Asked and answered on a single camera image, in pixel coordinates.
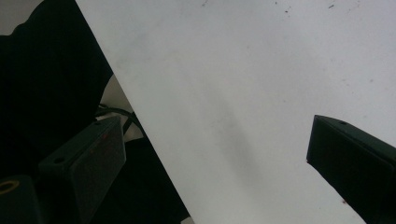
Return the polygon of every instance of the screw hole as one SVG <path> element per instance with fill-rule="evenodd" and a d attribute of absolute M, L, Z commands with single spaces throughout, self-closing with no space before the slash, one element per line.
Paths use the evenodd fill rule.
<path fill-rule="evenodd" d="M 18 180 L 8 180 L 0 184 L 0 195 L 9 193 L 20 185 Z"/>
<path fill-rule="evenodd" d="M 53 161 L 53 163 L 55 163 L 55 164 L 59 164 L 59 163 L 62 163 L 62 162 L 64 162 L 64 158 L 57 158 L 57 159 L 55 159 L 54 161 Z"/>

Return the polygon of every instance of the black plastic part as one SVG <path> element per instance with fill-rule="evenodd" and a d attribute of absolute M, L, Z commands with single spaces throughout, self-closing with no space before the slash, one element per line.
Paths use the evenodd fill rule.
<path fill-rule="evenodd" d="M 315 116 L 307 161 L 367 223 L 396 223 L 396 148 Z"/>
<path fill-rule="evenodd" d="M 30 176 L 14 175 L 0 180 L 0 223 L 43 224 Z"/>
<path fill-rule="evenodd" d="M 120 118 L 96 121 L 39 163 L 62 223 L 87 224 L 126 161 Z"/>

